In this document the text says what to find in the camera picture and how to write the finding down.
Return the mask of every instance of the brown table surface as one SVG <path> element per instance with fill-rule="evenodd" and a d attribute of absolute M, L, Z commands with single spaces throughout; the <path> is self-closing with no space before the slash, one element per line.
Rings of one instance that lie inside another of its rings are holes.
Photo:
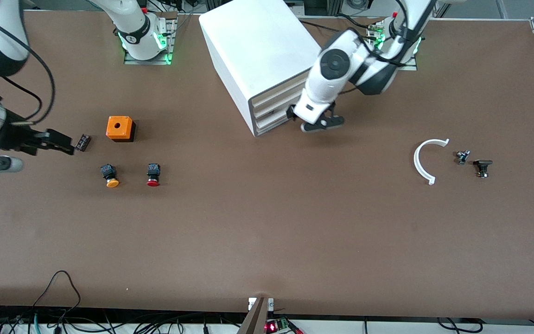
<path fill-rule="evenodd" d="M 67 270 L 85 307 L 534 319 L 534 34 L 528 22 L 432 21 L 417 72 L 339 97 L 341 129 L 289 122 L 253 138 L 217 76 L 197 17 L 170 66 L 122 65 L 105 13 L 26 13 L 57 81 L 42 126 L 87 152 L 21 156 L 0 174 L 0 304 L 31 305 Z M 344 28 L 341 19 L 318 19 Z M 319 43 L 331 32 L 308 27 Z M 32 58 L 14 76 L 48 96 Z M 0 79 L 4 105 L 34 101 Z M 131 116 L 136 142 L 104 136 Z M 413 151 L 437 177 L 428 186 Z M 489 178 L 473 165 L 492 159 Z M 146 167 L 162 166 L 159 188 Z M 118 170 L 109 189 L 100 166 Z M 75 302 L 59 278 L 43 304 Z"/>

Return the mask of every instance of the orange box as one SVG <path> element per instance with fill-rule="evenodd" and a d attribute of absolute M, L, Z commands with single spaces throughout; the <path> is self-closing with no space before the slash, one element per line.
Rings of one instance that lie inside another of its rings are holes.
<path fill-rule="evenodd" d="M 110 116 L 106 125 L 106 137 L 116 142 L 135 140 L 136 124 L 129 116 Z"/>

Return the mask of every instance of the white robotic arm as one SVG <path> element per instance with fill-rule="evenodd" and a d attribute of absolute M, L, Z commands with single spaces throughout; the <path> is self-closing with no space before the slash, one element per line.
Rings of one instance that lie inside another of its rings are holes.
<path fill-rule="evenodd" d="M 93 1 L 111 17 L 123 47 L 134 59 L 152 59 L 167 47 L 165 19 L 159 19 L 152 13 L 144 14 L 136 0 Z M 44 119 L 53 106 L 55 82 L 42 59 L 28 49 L 28 38 L 24 30 L 23 11 L 19 0 L 0 0 L 0 77 L 17 73 L 26 63 L 28 54 L 32 53 L 43 64 L 51 80 L 51 101 L 43 116 L 34 123 L 28 120 L 30 116 L 27 118 L 19 116 L 0 103 L 0 150 L 16 150 L 36 155 L 39 149 L 50 149 L 73 154 L 74 147 L 68 136 L 52 129 L 39 132 L 31 128 Z M 0 172 L 17 172 L 21 169 L 20 159 L 0 156 Z"/>
<path fill-rule="evenodd" d="M 110 16 L 123 47 L 134 59 L 152 59 L 167 47 L 163 36 L 166 20 L 153 13 L 143 13 L 136 0 L 91 1 Z"/>
<path fill-rule="evenodd" d="M 293 114 L 305 121 L 301 126 L 303 131 L 343 125 L 343 117 L 335 116 L 333 109 L 345 83 L 351 82 L 365 95 L 381 94 L 392 83 L 399 66 L 413 55 L 436 0 L 399 2 L 407 16 L 400 12 L 396 18 L 383 22 L 389 35 L 384 51 L 364 42 L 354 28 L 338 32 L 324 45 L 293 108 Z M 331 116 L 325 116 L 327 110 Z"/>

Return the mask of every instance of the semicircular plastic piece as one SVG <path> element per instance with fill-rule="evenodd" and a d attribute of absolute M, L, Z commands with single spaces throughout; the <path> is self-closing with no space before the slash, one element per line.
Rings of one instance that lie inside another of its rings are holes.
<path fill-rule="evenodd" d="M 446 140 L 429 139 L 429 140 L 426 140 L 425 142 L 422 142 L 422 144 L 418 146 L 418 148 L 415 150 L 415 153 L 413 154 L 413 164 L 415 164 L 415 169 L 417 169 L 418 173 L 422 177 L 428 180 L 428 184 L 430 186 L 432 186 L 432 184 L 436 182 L 436 177 L 433 177 L 432 175 L 430 175 L 430 173 L 426 172 L 426 170 L 422 167 L 421 162 L 420 162 L 420 150 L 421 148 L 423 148 L 425 145 L 428 145 L 428 144 L 435 144 L 435 145 L 444 147 L 448 143 L 449 143 L 449 139 L 446 139 Z"/>

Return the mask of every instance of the green led light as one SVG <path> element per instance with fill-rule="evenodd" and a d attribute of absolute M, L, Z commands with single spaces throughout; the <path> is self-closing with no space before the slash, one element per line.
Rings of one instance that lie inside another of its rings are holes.
<path fill-rule="evenodd" d="M 160 49 L 164 49 L 166 47 L 166 39 L 164 38 L 164 36 L 162 36 L 161 34 L 154 34 L 154 38 Z"/>
<path fill-rule="evenodd" d="M 382 46 L 384 44 L 384 40 L 385 40 L 385 36 L 383 33 L 380 34 L 380 37 L 376 39 L 376 42 L 375 42 L 375 47 L 377 49 L 382 49 Z"/>

